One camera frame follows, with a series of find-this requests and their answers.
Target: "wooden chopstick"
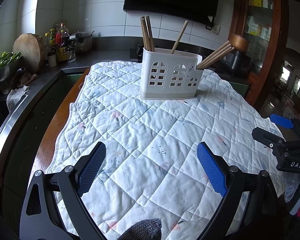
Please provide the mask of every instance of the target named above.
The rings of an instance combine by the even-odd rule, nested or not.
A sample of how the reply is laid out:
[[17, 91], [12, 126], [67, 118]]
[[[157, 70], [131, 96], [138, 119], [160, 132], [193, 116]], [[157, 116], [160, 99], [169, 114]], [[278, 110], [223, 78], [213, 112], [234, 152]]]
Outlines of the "wooden chopstick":
[[153, 42], [152, 29], [151, 29], [151, 23], [150, 23], [150, 16], [149, 15], [146, 16], [146, 22], [147, 22], [147, 27], [148, 27], [148, 34], [149, 34], [151, 51], [154, 52], [154, 42]]
[[142, 38], [143, 38], [143, 46], [146, 48], [146, 50], [148, 50], [147, 44], [146, 44], [145, 30], [144, 30], [143, 24], [142, 24], [142, 17], [140, 17], [140, 23], [141, 23], [141, 31], [142, 31]]
[[182, 27], [182, 30], [179, 33], [179, 36], [178, 36], [178, 38], [177, 38], [177, 40], [176, 40], [176, 42], [175, 42], [175, 44], [174, 44], [174, 46], [172, 48], [171, 54], [173, 54], [176, 51], [176, 48], [177, 48], [177, 46], [178, 46], [178, 44], [179, 44], [179, 42], [181, 40], [181, 37], [182, 37], [183, 33], [185, 32], [185, 30], [187, 28], [188, 23], [189, 23], [188, 21], [185, 21], [185, 23], [184, 23], [184, 25]]
[[199, 68], [197, 67], [197, 69], [206, 69], [209, 66], [211, 66], [213, 63], [215, 63], [216, 61], [218, 61], [220, 58], [222, 58], [225, 54], [231, 52], [234, 50], [234, 47], [229, 47], [228, 49], [224, 50], [223, 52], [221, 52], [217, 57], [214, 57], [213, 59], [209, 60], [209, 62], [207, 62], [204, 65], [201, 65]]
[[211, 66], [213, 63], [215, 63], [216, 61], [218, 61], [220, 58], [222, 58], [225, 54], [230, 53], [231, 51], [234, 50], [234, 47], [231, 47], [229, 49], [227, 49], [219, 58], [216, 58], [214, 60], [212, 60], [210, 63], [208, 63], [205, 67], [203, 67], [203, 69], [208, 68], [209, 66]]
[[147, 30], [146, 19], [144, 16], [141, 17], [141, 26], [143, 28], [144, 37], [146, 40], [146, 50], [151, 51], [150, 39], [149, 39], [148, 30]]
[[204, 67], [207, 63], [209, 63], [211, 60], [213, 60], [216, 57], [219, 57], [221, 53], [223, 53], [225, 50], [229, 49], [231, 47], [231, 44], [226, 45], [223, 49], [219, 50], [215, 55], [210, 57], [208, 60], [203, 60], [200, 64], [197, 65], [197, 69]]
[[226, 47], [227, 45], [229, 45], [230, 42], [226, 41], [224, 44], [222, 44], [218, 49], [216, 49], [214, 52], [212, 52], [209, 56], [207, 56], [203, 61], [201, 61], [200, 63], [204, 64], [205, 62], [207, 62], [208, 60], [210, 60], [214, 55], [216, 55], [220, 50], [222, 50], [224, 47]]

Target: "window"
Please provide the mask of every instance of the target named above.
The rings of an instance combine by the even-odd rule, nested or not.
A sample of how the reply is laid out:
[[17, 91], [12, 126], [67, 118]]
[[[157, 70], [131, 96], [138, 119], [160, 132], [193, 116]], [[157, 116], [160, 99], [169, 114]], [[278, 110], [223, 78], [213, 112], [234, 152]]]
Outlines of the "window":
[[288, 69], [286, 69], [285, 67], [282, 68], [282, 71], [283, 72], [281, 74], [280, 80], [286, 84], [289, 79], [289, 76], [290, 76], [290, 71]]
[[297, 94], [299, 92], [299, 89], [300, 89], [300, 79], [296, 77], [293, 83], [292, 91]]

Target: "wooden chopping block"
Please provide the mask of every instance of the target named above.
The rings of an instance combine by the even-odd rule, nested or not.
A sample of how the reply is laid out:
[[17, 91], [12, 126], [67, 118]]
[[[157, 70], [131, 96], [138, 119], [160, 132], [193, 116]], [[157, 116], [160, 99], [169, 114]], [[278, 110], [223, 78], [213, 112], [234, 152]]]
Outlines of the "wooden chopping block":
[[21, 52], [25, 68], [32, 74], [37, 73], [44, 63], [43, 38], [37, 34], [21, 34], [13, 44], [12, 52]]

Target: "copper pot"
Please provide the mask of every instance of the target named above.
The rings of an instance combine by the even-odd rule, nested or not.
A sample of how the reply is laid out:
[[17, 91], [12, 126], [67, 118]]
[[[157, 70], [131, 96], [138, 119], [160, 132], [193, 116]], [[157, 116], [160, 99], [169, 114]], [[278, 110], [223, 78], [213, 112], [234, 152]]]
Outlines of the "copper pot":
[[246, 54], [249, 48], [250, 41], [246, 40], [244, 37], [238, 34], [231, 34], [230, 35], [230, 44], [236, 50]]

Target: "wooden table edge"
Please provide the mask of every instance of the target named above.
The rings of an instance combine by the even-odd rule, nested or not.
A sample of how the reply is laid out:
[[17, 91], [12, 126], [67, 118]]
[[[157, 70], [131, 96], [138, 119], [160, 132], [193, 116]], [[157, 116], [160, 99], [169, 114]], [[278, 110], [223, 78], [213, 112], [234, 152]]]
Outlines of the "wooden table edge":
[[79, 92], [83, 86], [85, 77], [89, 74], [89, 72], [90, 67], [86, 69], [79, 80], [73, 85], [69, 93], [66, 95], [65, 99], [62, 101], [55, 115], [53, 116], [40, 143], [31, 169], [29, 180], [32, 179], [35, 171], [42, 170], [43, 172], [45, 172], [50, 165], [54, 155], [57, 137], [61, 130], [64, 128], [69, 118], [69, 105], [77, 99]]

